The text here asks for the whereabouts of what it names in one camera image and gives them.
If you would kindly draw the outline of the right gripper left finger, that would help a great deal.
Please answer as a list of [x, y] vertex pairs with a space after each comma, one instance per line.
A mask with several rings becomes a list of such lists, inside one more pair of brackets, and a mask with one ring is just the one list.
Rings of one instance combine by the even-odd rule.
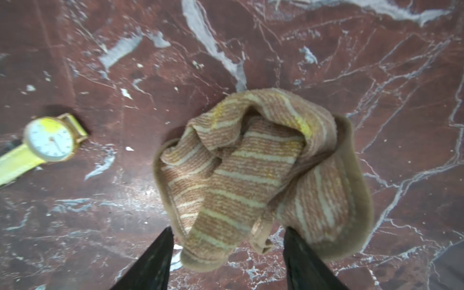
[[174, 235], [167, 227], [111, 290], [167, 290]]

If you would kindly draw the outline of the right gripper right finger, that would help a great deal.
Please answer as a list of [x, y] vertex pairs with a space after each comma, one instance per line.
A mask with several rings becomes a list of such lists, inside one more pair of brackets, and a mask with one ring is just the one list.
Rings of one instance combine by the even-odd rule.
[[289, 290], [348, 290], [294, 229], [286, 229], [283, 246]]

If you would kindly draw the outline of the beige striped cloth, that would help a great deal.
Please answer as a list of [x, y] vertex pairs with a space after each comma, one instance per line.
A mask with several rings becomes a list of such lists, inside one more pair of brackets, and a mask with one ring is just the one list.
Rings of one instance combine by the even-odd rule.
[[328, 262], [358, 252], [372, 231], [352, 123], [282, 89], [234, 93], [192, 118], [153, 172], [192, 271], [218, 269], [244, 241], [267, 253], [275, 222]]

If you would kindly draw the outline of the cream strap watch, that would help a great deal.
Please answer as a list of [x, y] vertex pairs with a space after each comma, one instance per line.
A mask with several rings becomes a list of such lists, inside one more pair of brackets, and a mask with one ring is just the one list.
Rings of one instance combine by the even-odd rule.
[[72, 158], [89, 137], [72, 114], [41, 117], [24, 129], [22, 143], [1, 155], [1, 185], [45, 163], [60, 163]]

